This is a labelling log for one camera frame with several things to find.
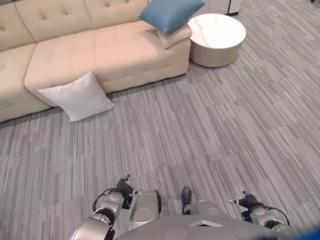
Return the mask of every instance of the sofa base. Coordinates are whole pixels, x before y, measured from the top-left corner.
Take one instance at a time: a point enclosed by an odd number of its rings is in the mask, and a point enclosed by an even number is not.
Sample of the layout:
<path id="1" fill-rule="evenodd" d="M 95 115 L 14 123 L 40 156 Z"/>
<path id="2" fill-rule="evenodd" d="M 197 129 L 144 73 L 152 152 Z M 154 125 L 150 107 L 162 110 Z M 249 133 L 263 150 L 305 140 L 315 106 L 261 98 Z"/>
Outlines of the sofa base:
<path id="1" fill-rule="evenodd" d="M 184 61 L 161 69 L 148 70 L 137 75 L 128 75 L 116 80 L 99 81 L 99 84 L 105 93 L 117 92 L 185 74 L 188 71 L 188 65 L 189 61 Z"/>
<path id="2" fill-rule="evenodd" d="M 0 109 L 0 123 L 10 119 L 22 117 L 27 114 L 40 112 L 49 108 L 51 108 L 51 106 L 38 99 L 34 99 L 33 101 L 29 101 L 27 103 L 8 106 L 7 108 Z"/>

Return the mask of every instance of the sofa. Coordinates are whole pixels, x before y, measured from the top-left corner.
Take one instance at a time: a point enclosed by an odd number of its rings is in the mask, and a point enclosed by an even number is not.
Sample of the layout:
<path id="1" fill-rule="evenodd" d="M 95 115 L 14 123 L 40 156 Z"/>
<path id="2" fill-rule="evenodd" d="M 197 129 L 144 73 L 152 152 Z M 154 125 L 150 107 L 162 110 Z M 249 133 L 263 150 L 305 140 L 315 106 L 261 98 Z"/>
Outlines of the sofa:
<path id="1" fill-rule="evenodd" d="M 159 33 L 138 19 L 147 5 L 148 0 L 0 5 L 0 122 L 55 107 L 38 90 L 88 72 L 106 94 L 186 73 L 190 28 Z"/>

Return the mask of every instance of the black cable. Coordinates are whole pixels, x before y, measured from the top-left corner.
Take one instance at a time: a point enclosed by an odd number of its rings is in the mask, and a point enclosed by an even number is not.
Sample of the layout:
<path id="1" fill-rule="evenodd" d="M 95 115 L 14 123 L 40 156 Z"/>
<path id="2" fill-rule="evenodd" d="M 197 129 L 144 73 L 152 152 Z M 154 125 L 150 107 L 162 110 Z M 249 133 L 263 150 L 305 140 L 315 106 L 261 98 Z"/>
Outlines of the black cable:
<path id="1" fill-rule="evenodd" d="M 127 196 L 124 194 L 123 191 L 121 191 L 119 188 L 108 188 L 106 190 L 104 190 L 93 202 L 92 204 L 92 210 L 93 212 L 95 212 L 97 210 L 97 201 L 102 197 L 102 196 L 107 196 L 105 194 L 105 192 L 107 191 L 115 191 L 115 192 L 118 192 L 118 193 L 121 193 L 121 195 L 123 196 L 124 200 L 128 203 L 129 205 L 129 202 L 128 202 L 128 199 L 127 199 Z"/>
<path id="2" fill-rule="evenodd" d="M 276 210 L 276 211 L 280 212 L 280 213 L 284 216 L 284 218 L 285 218 L 285 220 L 286 220 L 286 224 L 289 225 L 289 226 L 291 226 L 290 221 L 289 221 L 287 215 L 286 215 L 283 211 L 281 211 L 279 208 L 276 208 L 276 207 L 273 207 L 273 206 L 255 205 L 255 206 L 253 206 L 253 207 L 250 208 L 249 214 L 250 214 L 254 209 L 256 209 L 256 208 L 258 208 L 258 207 L 262 207 L 262 208 L 265 208 L 265 209 L 267 209 L 267 210 L 270 210 L 270 209 L 271 209 L 271 210 Z"/>

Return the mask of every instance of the blue pillow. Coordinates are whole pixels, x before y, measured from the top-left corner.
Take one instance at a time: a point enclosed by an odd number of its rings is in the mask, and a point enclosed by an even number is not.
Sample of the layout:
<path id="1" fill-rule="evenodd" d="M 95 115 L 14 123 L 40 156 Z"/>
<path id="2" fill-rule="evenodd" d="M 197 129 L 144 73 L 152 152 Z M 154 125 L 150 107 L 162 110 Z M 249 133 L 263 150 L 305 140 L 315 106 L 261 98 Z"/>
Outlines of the blue pillow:
<path id="1" fill-rule="evenodd" d="M 205 4 L 204 0 L 152 0 L 142 11 L 139 19 L 164 34 L 171 34 Z"/>

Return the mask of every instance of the tufted backrest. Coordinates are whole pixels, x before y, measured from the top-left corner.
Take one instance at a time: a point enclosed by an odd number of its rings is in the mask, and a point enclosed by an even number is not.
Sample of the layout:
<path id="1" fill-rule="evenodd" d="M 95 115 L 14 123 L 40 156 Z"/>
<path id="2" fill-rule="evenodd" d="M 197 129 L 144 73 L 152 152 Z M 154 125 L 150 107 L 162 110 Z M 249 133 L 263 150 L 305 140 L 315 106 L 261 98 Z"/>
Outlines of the tufted backrest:
<path id="1" fill-rule="evenodd" d="M 0 5 L 0 51 L 35 43 L 15 4 Z"/>
<path id="2" fill-rule="evenodd" d="M 37 42 L 94 29 L 83 0 L 20 0 L 15 5 Z"/>
<path id="3" fill-rule="evenodd" d="M 84 0 L 95 29 L 138 21 L 148 0 Z"/>

